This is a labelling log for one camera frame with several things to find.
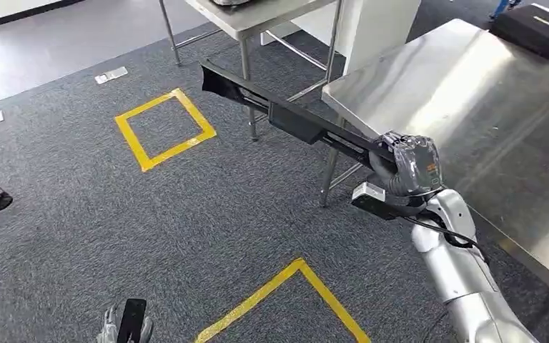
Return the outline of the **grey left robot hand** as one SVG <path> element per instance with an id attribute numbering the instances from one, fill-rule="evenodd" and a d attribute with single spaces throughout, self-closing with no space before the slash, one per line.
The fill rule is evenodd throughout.
<path id="1" fill-rule="evenodd" d="M 108 343 L 116 342 L 119 328 L 117 326 L 117 309 L 118 305 L 113 304 L 105 311 L 103 317 L 103 325 L 101 331 L 96 336 L 96 341 L 98 343 Z M 154 321 L 151 317 L 145 317 L 142 322 L 142 329 L 139 343 L 148 343 L 152 338 L 152 333 L 154 330 Z"/>

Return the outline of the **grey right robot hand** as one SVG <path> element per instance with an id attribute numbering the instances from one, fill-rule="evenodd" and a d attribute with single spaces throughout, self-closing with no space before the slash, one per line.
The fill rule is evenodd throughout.
<path id="1" fill-rule="evenodd" d="M 440 159 L 427 136 L 389 131 L 374 141 L 369 151 L 375 184 L 395 196 L 417 196 L 442 188 Z"/>

